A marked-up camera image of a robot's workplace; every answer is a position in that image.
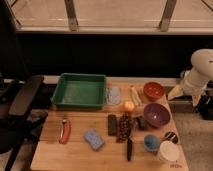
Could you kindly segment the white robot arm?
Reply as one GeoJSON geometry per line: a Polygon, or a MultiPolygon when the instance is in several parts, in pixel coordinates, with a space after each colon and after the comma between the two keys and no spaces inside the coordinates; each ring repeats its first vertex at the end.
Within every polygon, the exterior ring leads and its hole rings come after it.
{"type": "Polygon", "coordinates": [[[192,68],[168,93],[168,99],[189,95],[198,100],[209,81],[213,81],[213,49],[199,49],[191,56],[192,68]]]}

